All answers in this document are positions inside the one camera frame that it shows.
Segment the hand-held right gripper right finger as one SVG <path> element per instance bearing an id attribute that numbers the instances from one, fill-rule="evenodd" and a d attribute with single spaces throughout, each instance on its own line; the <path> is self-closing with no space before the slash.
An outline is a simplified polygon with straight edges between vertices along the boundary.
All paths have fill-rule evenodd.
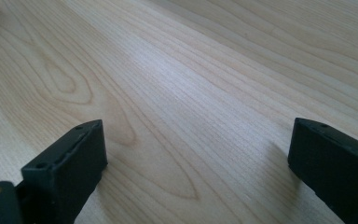
<path id="1" fill-rule="evenodd" d="M 358 140 L 297 118 L 288 165 L 345 224 L 358 224 Z"/>

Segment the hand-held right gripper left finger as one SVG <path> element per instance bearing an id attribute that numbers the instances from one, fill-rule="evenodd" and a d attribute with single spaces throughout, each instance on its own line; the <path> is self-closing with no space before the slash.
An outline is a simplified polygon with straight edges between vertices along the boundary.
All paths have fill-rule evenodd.
<path id="1" fill-rule="evenodd" d="M 107 165 L 103 122 L 71 129 L 21 168 L 26 224 L 74 224 Z"/>

